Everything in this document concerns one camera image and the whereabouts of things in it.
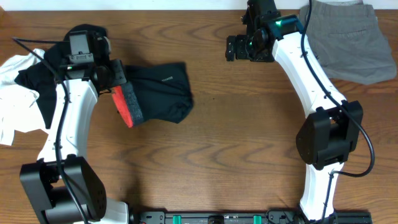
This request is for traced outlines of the black leggings with coral waistband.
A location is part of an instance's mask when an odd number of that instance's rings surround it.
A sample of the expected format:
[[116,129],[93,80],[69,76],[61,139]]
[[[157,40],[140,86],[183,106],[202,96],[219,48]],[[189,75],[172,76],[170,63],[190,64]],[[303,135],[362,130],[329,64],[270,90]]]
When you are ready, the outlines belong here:
[[129,128],[150,119],[178,124],[193,109],[186,63],[127,65],[125,69],[127,82],[114,87],[111,96]]

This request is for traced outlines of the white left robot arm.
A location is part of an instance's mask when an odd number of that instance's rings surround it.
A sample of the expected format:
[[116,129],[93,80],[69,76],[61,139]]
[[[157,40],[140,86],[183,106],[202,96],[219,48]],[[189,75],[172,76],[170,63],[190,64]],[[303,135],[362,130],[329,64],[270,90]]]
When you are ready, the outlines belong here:
[[37,161],[24,164],[20,181],[40,223],[129,223],[124,202],[106,195],[88,164],[87,139],[98,94],[126,82],[119,59],[101,67],[63,66],[47,141]]

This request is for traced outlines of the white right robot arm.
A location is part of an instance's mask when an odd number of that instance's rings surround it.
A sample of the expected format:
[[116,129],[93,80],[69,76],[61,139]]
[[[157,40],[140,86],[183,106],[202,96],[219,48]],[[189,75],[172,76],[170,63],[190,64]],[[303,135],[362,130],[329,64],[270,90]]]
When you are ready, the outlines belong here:
[[295,15],[279,11],[241,18],[243,35],[226,39],[227,61],[277,62],[287,74],[302,104],[305,121],[296,135],[296,147],[306,164],[300,214],[286,223],[359,223],[366,215],[338,213],[333,206],[337,178],[363,132],[363,109],[349,102],[326,76],[308,42],[305,28]]

